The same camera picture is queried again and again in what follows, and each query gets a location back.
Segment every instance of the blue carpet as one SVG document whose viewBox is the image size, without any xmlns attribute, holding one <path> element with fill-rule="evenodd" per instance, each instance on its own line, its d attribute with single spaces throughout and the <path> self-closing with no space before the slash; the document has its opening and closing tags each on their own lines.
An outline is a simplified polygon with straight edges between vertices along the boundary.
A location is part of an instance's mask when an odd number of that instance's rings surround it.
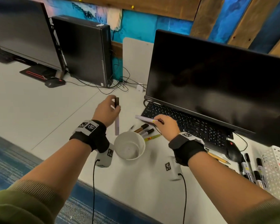
<svg viewBox="0 0 280 224">
<path fill-rule="evenodd" d="M 8 188 L 42 160 L 0 138 L 0 190 Z M 93 188 L 77 181 L 55 223 L 91 223 Z M 96 190 L 95 224 L 151 224 L 156 220 Z"/>
</svg>

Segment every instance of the white desk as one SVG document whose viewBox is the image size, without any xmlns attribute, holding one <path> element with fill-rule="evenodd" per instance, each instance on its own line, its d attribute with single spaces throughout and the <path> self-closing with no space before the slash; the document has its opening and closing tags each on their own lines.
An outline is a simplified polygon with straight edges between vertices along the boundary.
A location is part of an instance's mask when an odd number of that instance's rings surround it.
<svg viewBox="0 0 280 224">
<path fill-rule="evenodd" d="M 19 73 L 26 67 L 20 63 L 0 64 L 0 136 L 46 159 L 68 141 L 83 120 L 92 118 L 95 108 L 106 95 L 96 88 L 73 84 L 48 89 L 43 83 Z M 128 92 L 117 89 L 113 94 L 120 98 L 120 132 L 135 123 L 142 125 L 134 117 L 144 109 L 144 93 L 129 87 Z M 107 137 L 114 142 L 114 125 L 107 129 Z M 236 135 L 234 138 L 239 149 L 243 150 L 245 143 Z M 246 140 L 249 147 L 245 152 L 249 154 L 252 154 L 253 146 L 263 146 Z M 124 161 L 115 153 L 109 168 L 96 168 L 96 188 L 164 224 L 182 223 L 184 183 L 182 180 L 168 181 L 161 171 L 162 160 L 168 154 L 172 151 L 163 137 L 149 141 L 145 153 L 135 161 Z M 94 151 L 79 176 L 90 185 L 95 157 Z M 233 163 L 232 168 L 237 170 L 237 164 Z M 185 223 L 226 223 L 190 169 L 182 167 L 182 171 L 187 184 Z"/>
<path fill-rule="evenodd" d="M 98 90 L 72 83 L 47 88 L 19 73 L 28 67 L 18 62 L 0 63 L 0 136 L 29 151 Z"/>
</svg>

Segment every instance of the hand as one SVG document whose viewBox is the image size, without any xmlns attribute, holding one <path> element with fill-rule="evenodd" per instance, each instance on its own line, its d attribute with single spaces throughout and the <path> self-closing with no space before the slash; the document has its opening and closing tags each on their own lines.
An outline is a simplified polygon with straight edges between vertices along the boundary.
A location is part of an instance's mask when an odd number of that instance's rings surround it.
<svg viewBox="0 0 280 224">
<path fill-rule="evenodd" d="M 154 124 L 159 128 L 164 138 L 166 138 L 168 141 L 171 141 L 180 133 L 176 121 L 172 119 L 170 116 L 158 115 L 154 117 L 154 119 L 155 120 L 161 119 L 164 122 L 164 125 L 161 124 L 159 121 L 154 122 Z"/>
<path fill-rule="evenodd" d="M 119 105 L 115 109 L 111 107 L 111 105 L 114 107 L 114 101 L 112 101 L 112 99 L 115 98 L 115 95 L 108 95 L 108 97 L 97 106 L 92 120 L 98 120 L 106 127 L 109 127 L 115 121 L 121 110 Z"/>
</svg>

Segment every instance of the person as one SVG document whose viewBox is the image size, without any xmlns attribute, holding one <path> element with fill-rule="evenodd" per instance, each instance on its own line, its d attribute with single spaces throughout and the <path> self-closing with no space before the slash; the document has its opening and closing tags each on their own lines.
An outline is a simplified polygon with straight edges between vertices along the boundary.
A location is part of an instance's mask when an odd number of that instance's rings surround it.
<svg viewBox="0 0 280 224">
<path fill-rule="evenodd" d="M 111 107 L 114 98 L 109 95 L 93 115 L 92 120 L 102 129 L 109 127 L 120 113 L 120 106 Z M 172 142 L 178 137 L 180 131 L 175 120 L 165 115 L 155 119 L 163 120 L 164 125 L 157 121 L 156 126 L 165 139 Z M 0 191 L 0 223 L 54 223 L 93 150 L 89 144 L 99 147 L 71 138 L 8 189 Z M 188 141 L 175 149 L 174 154 L 176 160 L 189 166 L 228 224 L 280 224 L 280 201 L 209 156 L 202 144 Z"/>
</svg>

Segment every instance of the person's left hand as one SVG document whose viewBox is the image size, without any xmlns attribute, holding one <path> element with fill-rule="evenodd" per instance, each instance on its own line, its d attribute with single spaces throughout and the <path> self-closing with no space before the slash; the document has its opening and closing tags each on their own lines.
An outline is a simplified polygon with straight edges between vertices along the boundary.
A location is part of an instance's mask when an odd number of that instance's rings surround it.
<svg viewBox="0 0 280 224">
<path fill-rule="evenodd" d="M 115 121 L 121 110 L 119 105 L 115 109 L 111 107 L 111 105 L 114 107 L 114 101 L 112 101 L 112 99 L 115 98 L 115 95 L 108 95 L 108 97 L 97 106 L 92 120 L 98 120 L 106 127 L 109 127 Z"/>
</svg>

